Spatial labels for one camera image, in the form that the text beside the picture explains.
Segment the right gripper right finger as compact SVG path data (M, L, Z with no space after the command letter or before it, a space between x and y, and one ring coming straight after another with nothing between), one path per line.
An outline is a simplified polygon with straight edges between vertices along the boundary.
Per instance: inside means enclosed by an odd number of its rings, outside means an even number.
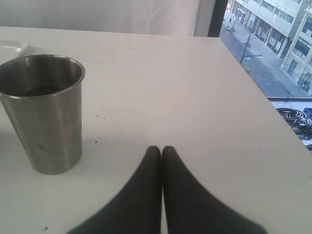
M265 234L259 224L226 206L188 170L176 149L162 151L163 192L170 234Z

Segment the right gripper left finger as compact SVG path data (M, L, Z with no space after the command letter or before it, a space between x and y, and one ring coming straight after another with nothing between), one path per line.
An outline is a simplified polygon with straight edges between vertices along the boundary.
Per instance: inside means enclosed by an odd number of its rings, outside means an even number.
M149 146L132 177L96 214L71 234L159 234L161 232L161 153Z

